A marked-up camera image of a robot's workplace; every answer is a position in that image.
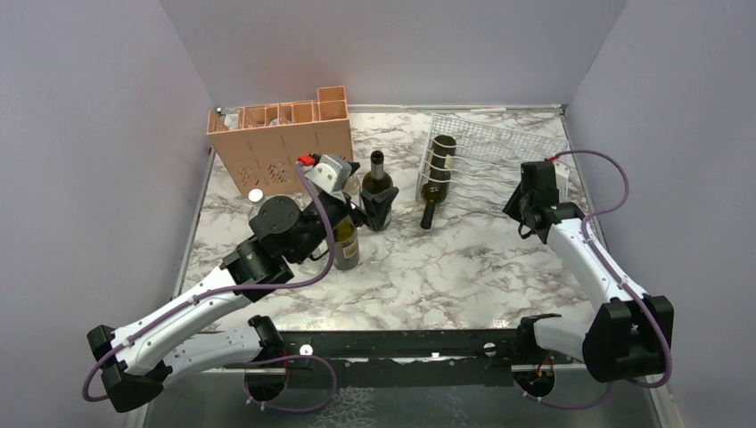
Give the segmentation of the green wine bottle silver neck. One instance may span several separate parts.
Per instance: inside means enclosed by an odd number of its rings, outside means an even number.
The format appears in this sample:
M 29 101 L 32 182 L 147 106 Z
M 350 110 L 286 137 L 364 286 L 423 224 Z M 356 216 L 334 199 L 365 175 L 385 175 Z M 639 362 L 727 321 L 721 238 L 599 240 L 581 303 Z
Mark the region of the green wine bottle silver neck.
M 389 173 L 384 170 L 384 154 L 375 150 L 370 155 L 370 171 L 363 177 L 362 190 L 370 193 L 379 193 L 389 187 L 393 187 L 393 180 Z

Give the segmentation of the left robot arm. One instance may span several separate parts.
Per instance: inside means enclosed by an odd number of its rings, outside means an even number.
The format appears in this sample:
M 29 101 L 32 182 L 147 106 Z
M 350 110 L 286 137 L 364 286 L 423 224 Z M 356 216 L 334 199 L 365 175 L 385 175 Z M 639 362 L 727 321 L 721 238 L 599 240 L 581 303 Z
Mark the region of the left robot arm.
M 337 226 L 350 221 L 382 230 L 398 193 L 393 185 L 379 193 L 364 190 L 355 205 L 347 193 L 311 189 L 306 209 L 288 196 L 263 199 L 250 219 L 251 237 L 193 288 L 130 325 L 98 325 L 87 333 L 96 363 L 82 387 L 84 400 L 96 400 L 89 391 L 96 375 L 105 389 L 100 399 L 127 413 L 157 398 L 181 375 L 250 359 L 273 364 L 281 344 L 269 317 L 254 317 L 218 340 L 200 332 L 272 292 L 322 280 L 335 262 Z

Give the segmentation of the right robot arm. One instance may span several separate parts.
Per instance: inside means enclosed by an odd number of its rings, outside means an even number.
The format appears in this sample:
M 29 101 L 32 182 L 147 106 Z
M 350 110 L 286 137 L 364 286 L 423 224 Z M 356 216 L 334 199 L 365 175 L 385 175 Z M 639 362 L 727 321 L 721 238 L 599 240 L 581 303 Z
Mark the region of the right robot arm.
M 503 212 L 547 245 L 577 279 L 596 312 L 588 324 L 558 315 L 524 318 L 516 355 L 535 363 L 555 351 L 586 365 L 600 383 L 670 373 L 674 307 L 632 280 L 588 229 L 573 202 L 561 202 L 552 161 L 524 162 Z

